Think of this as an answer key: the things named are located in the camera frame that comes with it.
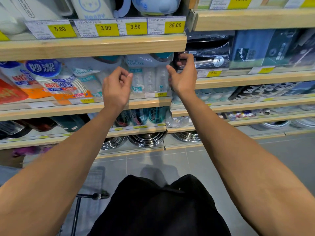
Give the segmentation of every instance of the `black metal bar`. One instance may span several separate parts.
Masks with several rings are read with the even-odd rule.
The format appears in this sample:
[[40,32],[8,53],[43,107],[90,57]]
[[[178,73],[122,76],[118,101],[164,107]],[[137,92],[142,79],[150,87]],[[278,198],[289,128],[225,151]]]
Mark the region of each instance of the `black metal bar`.
[[81,197],[78,197],[78,199],[77,199],[77,206],[76,206],[76,210],[75,210],[75,213],[74,213],[74,219],[73,219],[73,224],[72,224],[71,236],[75,236],[76,235],[80,204],[81,204]]

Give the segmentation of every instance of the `gray tile floor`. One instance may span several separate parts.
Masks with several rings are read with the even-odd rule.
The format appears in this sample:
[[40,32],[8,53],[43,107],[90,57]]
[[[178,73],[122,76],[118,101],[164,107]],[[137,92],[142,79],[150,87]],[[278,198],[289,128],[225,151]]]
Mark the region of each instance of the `gray tile floor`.
[[[260,143],[284,162],[315,194],[315,137],[300,135],[265,139]],[[160,186],[171,184],[186,174],[192,174],[204,184],[214,198],[216,207],[233,236],[257,236],[238,213],[203,147],[99,159],[93,163],[80,192],[93,194],[102,188],[112,195],[118,184],[129,174],[150,178]],[[110,199],[82,199],[76,236],[88,234],[109,201]],[[74,210],[75,202],[63,225],[62,236],[71,233]]]

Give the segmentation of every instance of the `yellow price label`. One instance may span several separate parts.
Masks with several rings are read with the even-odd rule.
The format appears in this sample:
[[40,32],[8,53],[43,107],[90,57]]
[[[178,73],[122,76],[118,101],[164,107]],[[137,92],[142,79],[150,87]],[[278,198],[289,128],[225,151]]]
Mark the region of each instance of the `yellow price label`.
[[95,24],[99,36],[119,36],[117,23]]
[[263,100],[263,102],[266,102],[266,101],[272,101],[274,98],[265,98],[264,100]]
[[10,40],[8,37],[6,37],[5,34],[3,34],[1,31],[0,31],[0,41],[8,41]]
[[146,22],[126,23],[127,35],[147,35],[148,28]]
[[301,7],[315,7],[315,0],[305,0]]
[[252,0],[231,0],[227,9],[247,9]]
[[94,103],[94,99],[88,98],[88,99],[81,99],[82,103]]
[[138,129],[138,128],[146,128],[148,127],[147,125],[143,125],[143,126],[135,126],[134,129]]
[[47,25],[56,38],[77,37],[71,24]]
[[185,29],[185,21],[166,21],[165,34],[183,33]]
[[155,97],[156,98],[159,98],[159,97],[166,97],[167,96],[167,93],[156,93],[155,94]]
[[221,72],[222,72],[222,70],[220,70],[220,71],[209,71],[207,77],[219,77]]
[[268,74],[268,73],[270,73],[271,71],[273,71],[274,68],[275,68],[275,67],[262,68],[262,69],[258,72],[258,74]]

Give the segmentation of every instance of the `price tag reading 5.80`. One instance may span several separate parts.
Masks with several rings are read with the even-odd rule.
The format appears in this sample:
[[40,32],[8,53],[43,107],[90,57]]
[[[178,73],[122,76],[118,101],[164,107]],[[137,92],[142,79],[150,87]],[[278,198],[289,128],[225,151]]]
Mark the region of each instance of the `price tag reading 5.80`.
[[77,37],[71,24],[47,25],[56,38]]
[[185,21],[166,21],[165,34],[183,33],[185,29]]
[[99,36],[119,36],[117,23],[95,24]]
[[252,0],[231,0],[227,9],[247,9]]
[[126,23],[127,35],[147,35],[147,22]]

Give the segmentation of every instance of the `white pitcher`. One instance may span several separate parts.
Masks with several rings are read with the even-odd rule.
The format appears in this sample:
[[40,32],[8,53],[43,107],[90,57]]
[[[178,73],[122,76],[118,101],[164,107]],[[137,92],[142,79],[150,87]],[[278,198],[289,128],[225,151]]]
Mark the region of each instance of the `white pitcher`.
[[71,0],[79,19],[113,19],[125,16],[131,0],[124,0],[122,7],[115,11],[115,0]]
[[10,0],[0,0],[0,31],[16,35],[26,30],[24,18]]
[[73,13],[69,0],[11,0],[26,21],[61,20]]

